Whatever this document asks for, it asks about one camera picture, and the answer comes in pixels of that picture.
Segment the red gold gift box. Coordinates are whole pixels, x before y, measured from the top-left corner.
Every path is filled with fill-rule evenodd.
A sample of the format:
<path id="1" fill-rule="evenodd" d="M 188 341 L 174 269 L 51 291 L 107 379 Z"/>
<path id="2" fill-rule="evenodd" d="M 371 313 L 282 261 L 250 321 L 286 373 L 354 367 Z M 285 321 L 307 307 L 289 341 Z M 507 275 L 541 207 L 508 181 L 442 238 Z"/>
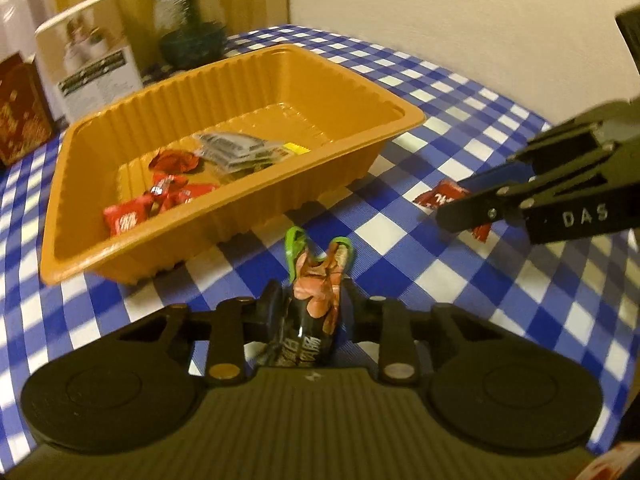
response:
<path id="1" fill-rule="evenodd" d="M 1 165 L 9 168 L 54 135 L 54 120 L 37 67 L 16 52 L 1 62 Z"/>

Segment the green glass terrarium jar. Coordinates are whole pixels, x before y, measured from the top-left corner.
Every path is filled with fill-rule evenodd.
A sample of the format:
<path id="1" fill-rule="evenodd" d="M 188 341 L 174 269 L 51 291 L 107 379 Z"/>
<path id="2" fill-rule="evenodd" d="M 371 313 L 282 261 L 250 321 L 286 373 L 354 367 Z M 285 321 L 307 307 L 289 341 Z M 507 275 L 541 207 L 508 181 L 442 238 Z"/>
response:
<path id="1" fill-rule="evenodd" d="M 160 55 L 176 70 L 192 70 L 224 57 L 226 19 L 220 0 L 154 0 Z"/>

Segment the large red candy packet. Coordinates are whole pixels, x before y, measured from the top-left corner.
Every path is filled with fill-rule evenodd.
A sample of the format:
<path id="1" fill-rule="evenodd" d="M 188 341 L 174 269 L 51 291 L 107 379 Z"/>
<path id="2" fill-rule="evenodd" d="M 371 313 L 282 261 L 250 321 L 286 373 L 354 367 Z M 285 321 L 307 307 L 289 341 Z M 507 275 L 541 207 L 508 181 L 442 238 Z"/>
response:
<path id="1" fill-rule="evenodd" d="M 149 170 L 164 174 L 188 174 L 198 168 L 200 158 L 185 150 L 163 150 L 149 162 Z"/>

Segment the small red candy packet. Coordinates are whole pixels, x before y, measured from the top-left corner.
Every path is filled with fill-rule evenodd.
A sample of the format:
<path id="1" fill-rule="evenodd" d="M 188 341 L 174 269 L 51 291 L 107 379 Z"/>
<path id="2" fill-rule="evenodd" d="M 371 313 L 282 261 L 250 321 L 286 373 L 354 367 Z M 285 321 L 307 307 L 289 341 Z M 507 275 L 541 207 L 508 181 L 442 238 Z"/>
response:
<path id="1" fill-rule="evenodd" d="M 176 196 L 189 182 L 189 179 L 175 174 L 156 172 L 152 177 L 149 193 L 154 202 L 154 212 L 161 214 L 175 206 Z"/>

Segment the clear pastry packet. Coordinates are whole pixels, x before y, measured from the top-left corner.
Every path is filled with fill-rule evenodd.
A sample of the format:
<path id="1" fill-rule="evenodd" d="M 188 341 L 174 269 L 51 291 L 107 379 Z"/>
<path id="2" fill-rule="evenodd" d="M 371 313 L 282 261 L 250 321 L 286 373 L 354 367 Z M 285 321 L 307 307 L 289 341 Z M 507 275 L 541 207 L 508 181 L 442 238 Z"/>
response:
<path id="1" fill-rule="evenodd" d="M 212 162 L 225 174 L 261 170 L 296 156 L 282 148 L 282 143 L 249 136 L 245 133 L 195 133 L 196 154 Z"/>

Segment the orange plastic tray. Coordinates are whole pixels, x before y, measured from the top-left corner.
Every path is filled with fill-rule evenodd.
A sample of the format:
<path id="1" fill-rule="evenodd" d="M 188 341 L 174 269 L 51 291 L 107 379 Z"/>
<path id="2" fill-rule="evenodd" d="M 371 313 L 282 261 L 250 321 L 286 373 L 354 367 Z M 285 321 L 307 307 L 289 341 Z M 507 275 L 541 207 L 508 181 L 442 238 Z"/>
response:
<path id="1" fill-rule="evenodd" d="M 384 144 L 424 122 L 419 107 L 294 44 L 263 48 L 153 84 L 64 134 L 47 209 L 40 276 L 82 272 L 134 284 L 362 178 Z M 152 161 L 198 158 L 206 192 L 114 234 L 160 180 Z"/>

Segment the white humidifier box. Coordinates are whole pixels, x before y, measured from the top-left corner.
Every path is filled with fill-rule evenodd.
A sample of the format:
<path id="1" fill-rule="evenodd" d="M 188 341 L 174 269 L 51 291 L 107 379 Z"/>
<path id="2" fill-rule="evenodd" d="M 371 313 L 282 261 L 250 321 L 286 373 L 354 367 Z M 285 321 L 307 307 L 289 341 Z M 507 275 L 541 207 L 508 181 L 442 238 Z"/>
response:
<path id="1" fill-rule="evenodd" d="M 85 0 L 35 31 L 37 58 L 71 124 L 143 88 L 118 0 Z"/>

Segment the green black nut packet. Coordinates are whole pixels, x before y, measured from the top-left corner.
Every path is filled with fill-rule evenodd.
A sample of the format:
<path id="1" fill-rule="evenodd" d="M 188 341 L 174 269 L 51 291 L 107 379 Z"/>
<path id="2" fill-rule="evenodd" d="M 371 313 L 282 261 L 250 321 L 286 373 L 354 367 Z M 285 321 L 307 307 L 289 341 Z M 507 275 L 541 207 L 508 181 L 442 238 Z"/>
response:
<path id="1" fill-rule="evenodd" d="M 276 334 L 258 354 L 261 366 L 322 367 L 333 359 L 342 322 L 342 281 L 355 258 L 352 242 L 337 236 L 317 256 L 299 226 L 285 235 L 288 291 Z"/>

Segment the yellow green candy packet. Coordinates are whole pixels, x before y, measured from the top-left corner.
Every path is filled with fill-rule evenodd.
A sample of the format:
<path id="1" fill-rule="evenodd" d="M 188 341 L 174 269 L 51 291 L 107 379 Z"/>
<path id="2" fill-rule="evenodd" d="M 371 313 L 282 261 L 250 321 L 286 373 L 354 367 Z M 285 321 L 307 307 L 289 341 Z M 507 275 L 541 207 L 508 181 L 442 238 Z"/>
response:
<path id="1" fill-rule="evenodd" d="M 301 146 L 292 142 L 283 144 L 282 148 L 285 148 L 287 151 L 295 155 L 303 155 L 310 152 L 309 148 L 305 148 L 304 146 Z"/>

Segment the small orange red candy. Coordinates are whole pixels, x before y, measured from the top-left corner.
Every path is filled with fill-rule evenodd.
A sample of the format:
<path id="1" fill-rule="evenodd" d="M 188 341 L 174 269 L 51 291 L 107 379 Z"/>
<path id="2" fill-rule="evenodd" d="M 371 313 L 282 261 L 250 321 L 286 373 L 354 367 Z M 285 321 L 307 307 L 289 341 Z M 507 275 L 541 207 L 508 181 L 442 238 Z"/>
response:
<path id="1" fill-rule="evenodd" d="M 169 194 L 171 203 L 174 205 L 183 205 L 193 202 L 196 198 L 204 196 L 218 188 L 216 184 L 195 183 L 186 184 L 175 192 Z"/>

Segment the blue white checkered tablecloth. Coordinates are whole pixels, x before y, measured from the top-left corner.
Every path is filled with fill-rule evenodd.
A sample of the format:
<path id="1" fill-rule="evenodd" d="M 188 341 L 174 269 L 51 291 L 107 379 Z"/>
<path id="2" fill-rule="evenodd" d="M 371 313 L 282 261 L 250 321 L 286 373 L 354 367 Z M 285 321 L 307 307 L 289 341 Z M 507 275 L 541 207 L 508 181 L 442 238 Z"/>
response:
<path id="1" fill-rule="evenodd" d="M 442 66 L 367 42 L 302 26 L 231 38 L 239 54 L 286 42 L 363 74 L 420 107 L 423 125 L 383 148 L 367 175 L 253 232 L 136 287 L 80 274 L 42 284 L 44 217 L 61 143 L 53 140 L 1 179 L 1 466 L 35 442 L 18 409 L 38 367 L 174 302 L 211 309 L 254 296 L 285 278 L 284 233 L 293 224 L 326 245 L 352 240 L 352 276 L 371 295 L 408 307 L 451 302 L 582 364 L 598 378 L 603 408 L 589 445 L 613 443 L 631 398 L 639 352 L 639 248 L 629 232 L 533 246 L 495 224 L 484 242 L 450 236 L 416 196 L 500 165 L 536 132 L 539 115 Z"/>

